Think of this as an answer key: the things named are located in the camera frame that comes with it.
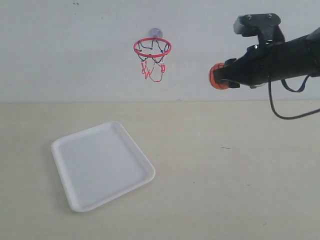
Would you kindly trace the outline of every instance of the plastic tray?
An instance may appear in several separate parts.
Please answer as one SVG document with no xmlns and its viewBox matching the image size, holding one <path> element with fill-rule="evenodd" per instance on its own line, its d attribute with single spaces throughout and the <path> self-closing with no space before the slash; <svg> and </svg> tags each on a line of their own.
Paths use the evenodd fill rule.
<svg viewBox="0 0 320 240">
<path fill-rule="evenodd" d="M 87 212 L 155 177 L 155 168 L 119 122 L 56 140 L 52 153 L 72 210 Z"/>
</svg>

